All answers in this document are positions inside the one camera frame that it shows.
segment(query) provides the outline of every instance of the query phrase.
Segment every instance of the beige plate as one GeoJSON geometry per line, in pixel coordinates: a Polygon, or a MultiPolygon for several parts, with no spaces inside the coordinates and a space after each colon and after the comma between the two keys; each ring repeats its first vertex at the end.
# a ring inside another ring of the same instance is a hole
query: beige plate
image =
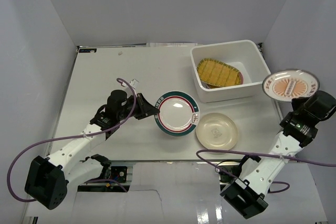
{"type": "Polygon", "coordinates": [[[238,142],[236,124],[220,113],[203,116],[196,127],[196,135],[207,149],[229,150],[238,142]]]}

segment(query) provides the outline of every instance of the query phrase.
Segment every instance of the white backdrop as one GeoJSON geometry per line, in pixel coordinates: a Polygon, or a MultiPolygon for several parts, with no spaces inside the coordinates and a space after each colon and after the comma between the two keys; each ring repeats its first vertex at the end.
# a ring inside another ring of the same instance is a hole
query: white backdrop
{"type": "MultiPolygon", "coordinates": [[[[336,0],[287,0],[265,41],[271,70],[302,68],[316,74],[321,90],[336,97],[336,0]]],[[[301,157],[336,163],[336,115],[318,124],[301,157]]],[[[336,223],[336,169],[310,166],[329,223],[336,223]]]]}
{"type": "Polygon", "coordinates": [[[51,0],[76,45],[265,40],[286,0],[51,0]]]}
{"type": "MultiPolygon", "coordinates": [[[[7,190],[7,169],[53,132],[76,48],[50,0],[0,0],[0,6],[0,219],[17,224],[24,204],[7,190]]],[[[14,167],[12,183],[23,198],[30,162],[42,150],[14,167]]]]}

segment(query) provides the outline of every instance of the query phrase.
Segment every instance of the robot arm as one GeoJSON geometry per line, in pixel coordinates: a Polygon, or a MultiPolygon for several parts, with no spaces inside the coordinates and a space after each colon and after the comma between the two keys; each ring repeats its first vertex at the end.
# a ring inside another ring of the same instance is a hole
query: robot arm
{"type": "MultiPolygon", "coordinates": [[[[293,112],[281,121],[283,128],[268,154],[294,156],[310,144],[316,124],[329,119],[336,111],[336,99],[323,91],[310,98],[293,99],[293,112]]],[[[245,219],[263,212],[268,204],[264,198],[271,183],[288,163],[284,158],[245,156],[233,179],[220,193],[245,219]]]]}
{"type": "Polygon", "coordinates": [[[131,112],[134,99],[135,109],[131,116],[136,119],[147,118],[160,112],[150,105],[141,93],[138,93],[136,98],[127,98],[127,93],[123,90],[112,91],[107,104],[99,108],[81,132],[82,138],[71,140],[46,158],[37,156],[32,161],[25,185],[26,193],[52,210],[64,200],[68,187],[78,186],[92,178],[109,178],[111,162],[108,158],[98,154],[87,156],[93,148],[106,141],[118,129],[116,127],[109,131],[131,112]],[[105,131],[105,134],[93,134],[101,131],[105,131]]]}

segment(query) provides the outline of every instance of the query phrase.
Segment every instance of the plate with red ring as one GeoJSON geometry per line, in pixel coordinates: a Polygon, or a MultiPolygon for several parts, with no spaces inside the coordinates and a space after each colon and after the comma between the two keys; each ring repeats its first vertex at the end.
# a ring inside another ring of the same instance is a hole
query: plate with red ring
{"type": "Polygon", "coordinates": [[[312,73],[301,69],[287,69],[270,74],[262,88],[269,97],[283,102],[310,97],[319,90],[320,82],[312,73]]]}
{"type": "Polygon", "coordinates": [[[158,127],[171,136],[185,136],[192,132],[199,120],[200,111],[197,102],[187,93],[170,91],[163,94],[155,103],[160,110],[154,116],[158,127]]]}

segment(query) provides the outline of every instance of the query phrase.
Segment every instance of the plate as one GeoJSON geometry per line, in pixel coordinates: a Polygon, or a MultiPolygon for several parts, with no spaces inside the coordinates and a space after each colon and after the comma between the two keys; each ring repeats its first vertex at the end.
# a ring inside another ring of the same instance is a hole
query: plate
{"type": "Polygon", "coordinates": [[[155,107],[160,110],[155,115],[159,128],[172,136],[184,136],[192,132],[200,119],[196,101],[181,91],[170,91],[162,95],[155,107]]]}
{"type": "Polygon", "coordinates": [[[210,113],[199,121],[196,136],[207,149],[229,150],[238,142],[238,129],[228,116],[210,113]]]}
{"type": "Polygon", "coordinates": [[[270,74],[263,82],[262,88],[272,99],[291,102],[294,98],[310,97],[320,87],[320,82],[313,74],[289,69],[270,74]]]}

